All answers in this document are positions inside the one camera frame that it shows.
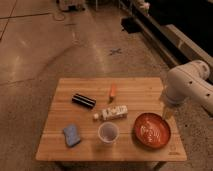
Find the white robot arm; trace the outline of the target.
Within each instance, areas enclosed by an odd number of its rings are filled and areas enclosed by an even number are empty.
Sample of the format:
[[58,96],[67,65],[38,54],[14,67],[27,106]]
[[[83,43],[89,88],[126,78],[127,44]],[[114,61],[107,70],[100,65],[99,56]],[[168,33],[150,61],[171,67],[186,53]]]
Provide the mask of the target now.
[[207,82],[209,76],[210,67],[202,60],[193,60],[170,69],[161,94],[163,103],[172,108],[190,98],[213,118],[213,85]]

